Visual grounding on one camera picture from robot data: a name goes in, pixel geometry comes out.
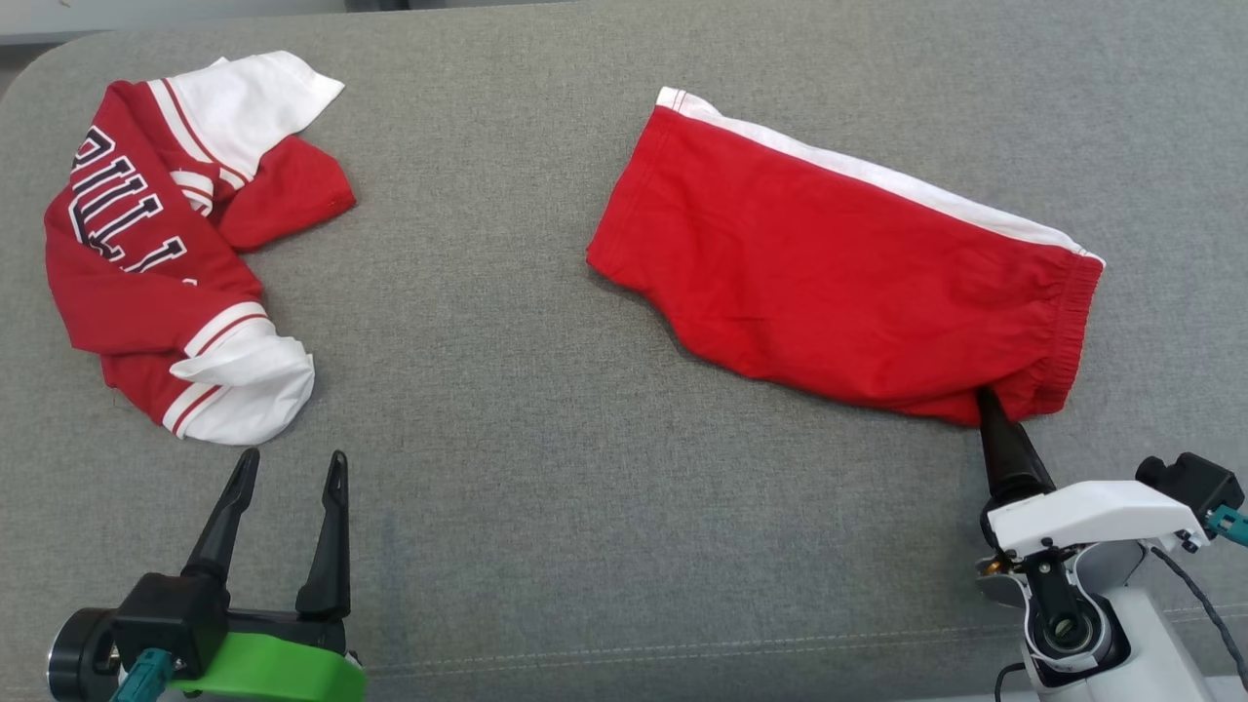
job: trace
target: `red jacket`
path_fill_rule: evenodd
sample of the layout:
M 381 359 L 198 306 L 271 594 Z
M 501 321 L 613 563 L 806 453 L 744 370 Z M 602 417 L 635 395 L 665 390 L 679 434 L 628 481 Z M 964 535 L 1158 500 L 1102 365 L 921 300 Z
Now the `red jacket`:
M 70 342 L 178 437 L 256 443 L 312 388 L 236 250 L 354 204 L 338 164 L 292 134 L 342 84 L 285 51 L 109 86 L 45 215 Z
M 1070 236 L 663 89 L 589 262 L 699 356 L 826 397 L 978 422 L 1056 412 L 1104 262 Z

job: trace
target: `gray fabric surface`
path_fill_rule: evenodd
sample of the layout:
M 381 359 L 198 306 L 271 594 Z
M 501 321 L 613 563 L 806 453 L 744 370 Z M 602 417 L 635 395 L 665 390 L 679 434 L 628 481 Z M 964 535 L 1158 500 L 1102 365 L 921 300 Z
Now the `gray fabric surface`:
M 1070 232 L 1109 265 L 1068 407 L 1028 423 L 1055 477 L 1243 471 L 1246 27 L 1237 0 L 587 1 L 54 50 L 0 101 L 0 696 L 42 698 L 71 611 L 180 566 L 237 455 L 105 388 L 49 296 L 42 210 L 109 81 L 287 49 L 347 84 L 306 136 L 359 206 L 247 257 L 318 378 L 263 447 L 237 606 L 292 605 L 341 447 L 373 701 L 896 700 L 1018 658 L 971 578 L 977 435 L 699 362 L 590 271 L 654 96 Z M 1186 562 L 1248 641 L 1248 553 Z M 1229 672 L 1163 571 L 1141 582 Z

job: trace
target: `jacket sleeve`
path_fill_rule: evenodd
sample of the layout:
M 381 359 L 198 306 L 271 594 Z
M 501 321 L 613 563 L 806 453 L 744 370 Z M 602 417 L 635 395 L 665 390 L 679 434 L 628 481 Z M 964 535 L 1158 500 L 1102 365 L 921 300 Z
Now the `jacket sleeve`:
M 256 180 L 212 219 L 231 246 L 250 251 L 337 217 L 354 204 L 338 161 L 297 136 L 287 136 L 261 159 Z
M 288 51 L 217 61 L 147 82 L 181 150 L 215 169 L 215 201 L 256 179 L 261 157 L 302 131 L 342 91 Z
M 263 316 L 255 297 L 171 277 L 160 269 L 126 272 L 64 231 L 57 197 L 46 216 L 47 282 L 75 349 L 101 355 L 187 355 L 195 337 L 221 315 Z

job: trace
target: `black cable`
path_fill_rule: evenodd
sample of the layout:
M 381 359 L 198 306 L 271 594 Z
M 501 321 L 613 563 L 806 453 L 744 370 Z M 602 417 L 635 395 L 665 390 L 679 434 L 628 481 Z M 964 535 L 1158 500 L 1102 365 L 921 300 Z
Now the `black cable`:
M 992 688 L 992 697 L 997 702 L 1001 702 L 1001 686 L 1006 683 L 1006 676 L 1025 670 L 1027 670 L 1025 663 L 1010 663 L 1008 666 L 1001 668 L 1001 672 L 997 673 L 997 686 Z
M 1231 630 L 1227 628 L 1226 622 L 1222 621 L 1222 617 L 1219 617 L 1218 612 L 1213 608 L 1213 602 L 1209 602 L 1209 598 L 1201 591 L 1201 587 L 1196 585 L 1192 576 L 1187 575 L 1187 571 L 1176 563 L 1174 558 L 1171 558 L 1164 551 L 1156 546 L 1152 547 L 1152 551 L 1158 558 L 1169 566 L 1172 571 L 1174 571 L 1174 575 L 1187 583 L 1187 588 L 1191 590 L 1192 595 L 1196 595 L 1196 598 L 1201 601 L 1201 606 L 1204 607 L 1204 613 L 1209 615 L 1209 620 L 1213 622 L 1213 626 L 1218 627 L 1218 633 L 1222 635 L 1222 643 L 1227 646 L 1227 652 L 1231 653 L 1231 657 L 1236 662 L 1236 672 L 1239 673 L 1239 683 L 1244 686 L 1244 690 L 1248 690 L 1248 663 L 1244 663 L 1243 653 L 1241 653 L 1239 647 L 1236 646 L 1236 640 L 1231 638 Z

